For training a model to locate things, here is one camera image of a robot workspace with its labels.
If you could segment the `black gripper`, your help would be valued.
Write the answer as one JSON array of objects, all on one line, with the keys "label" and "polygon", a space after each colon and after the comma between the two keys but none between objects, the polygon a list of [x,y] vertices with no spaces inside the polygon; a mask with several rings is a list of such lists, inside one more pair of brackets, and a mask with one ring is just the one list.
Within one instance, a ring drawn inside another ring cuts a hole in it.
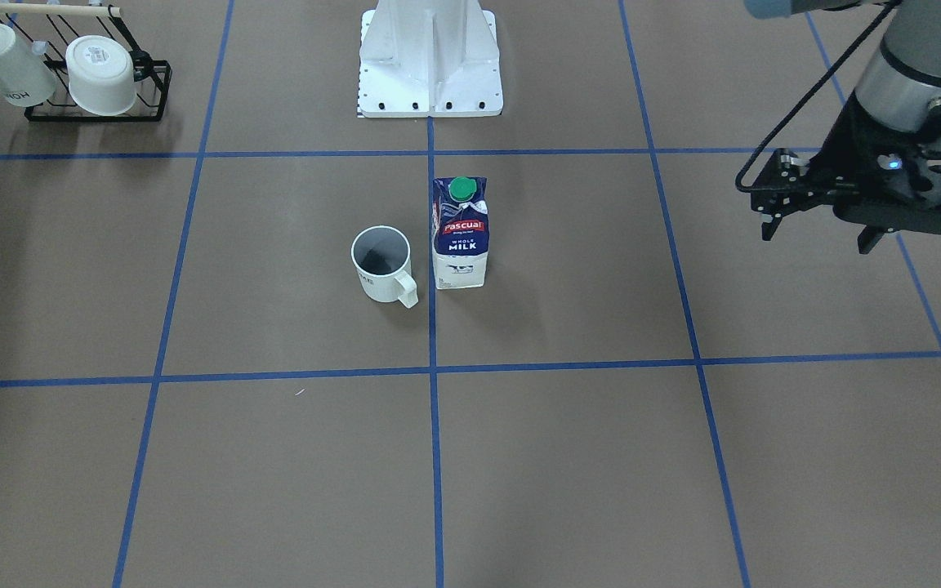
[{"label": "black gripper", "polygon": [[[834,193],[834,215],[866,225],[860,256],[888,229],[941,235],[941,98],[923,109],[918,131],[899,131],[849,97],[814,156],[814,183]],[[781,223],[782,215],[761,215],[762,241],[773,241]]]}]

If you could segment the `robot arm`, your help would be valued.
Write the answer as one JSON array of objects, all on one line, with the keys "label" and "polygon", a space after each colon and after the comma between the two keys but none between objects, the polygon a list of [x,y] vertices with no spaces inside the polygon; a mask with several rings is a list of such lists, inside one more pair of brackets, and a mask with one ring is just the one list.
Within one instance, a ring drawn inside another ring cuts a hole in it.
[{"label": "robot arm", "polygon": [[885,1],[845,56],[884,20],[822,148],[808,159],[776,149],[750,185],[736,175],[765,241],[785,217],[818,206],[862,227],[862,254],[894,232],[941,235],[941,1]]}]

